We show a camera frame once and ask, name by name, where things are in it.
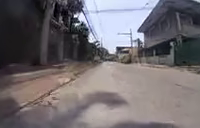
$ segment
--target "roof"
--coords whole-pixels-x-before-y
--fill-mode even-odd
[[[160,0],[150,15],[143,22],[138,32],[145,32],[157,22],[168,10],[200,15],[200,3],[193,0]]]

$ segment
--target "sky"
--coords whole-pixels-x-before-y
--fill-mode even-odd
[[[85,0],[88,10],[105,9],[127,9],[154,7],[159,0]],[[98,13],[89,14],[94,30],[98,35],[98,40],[102,38],[103,46],[110,53],[115,53],[116,46],[130,46],[130,37],[118,35],[118,33],[128,33],[132,29],[133,39],[143,39],[143,34],[137,33],[137,29],[147,18],[151,10],[138,10],[123,13]],[[85,21],[81,14],[79,19]]]

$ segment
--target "asphalt road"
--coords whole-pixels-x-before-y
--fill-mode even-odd
[[[103,63],[4,127],[200,128],[200,75]]]

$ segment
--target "sidewalk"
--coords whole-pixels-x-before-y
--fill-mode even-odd
[[[48,96],[93,66],[91,63],[71,63],[62,69],[47,69],[0,78],[0,121],[39,98]],[[4,87],[5,82],[13,85]]]

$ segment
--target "power line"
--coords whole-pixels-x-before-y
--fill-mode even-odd
[[[82,0],[82,3],[83,3],[83,5],[84,5],[84,8],[83,8],[83,10],[82,10],[82,13],[84,14],[84,17],[85,17],[85,19],[86,19],[86,21],[87,21],[87,24],[88,24],[88,27],[89,27],[89,29],[90,29],[90,32],[92,33],[92,35],[93,35],[93,37],[95,38],[95,40],[98,40],[98,36],[97,36],[97,33],[96,33],[96,31],[95,31],[95,29],[94,29],[94,27],[93,27],[93,25],[92,25],[91,18],[89,17],[89,11],[88,11],[88,9],[87,9],[87,6],[86,6],[86,4],[85,4],[85,1]]]
[[[95,10],[98,12],[98,6],[96,4],[96,1],[93,0],[94,2],[94,5],[95,5]],[[102,34],[104,33],[104,29],[103,29],[103,26],[102,26],[102,21],[101,21],[101,18],[99,17],[99,14],[97,13],[97,18],[98,18],[98,22],[99,22],[99,26],[100,26],[100,29],[102,31]]]
[[[140,8],[125,8],[125,9],[105,9],[105,10],[90,10],[89,13],[125,13],[142,10],[152,10],[154,7],[140,7]]]

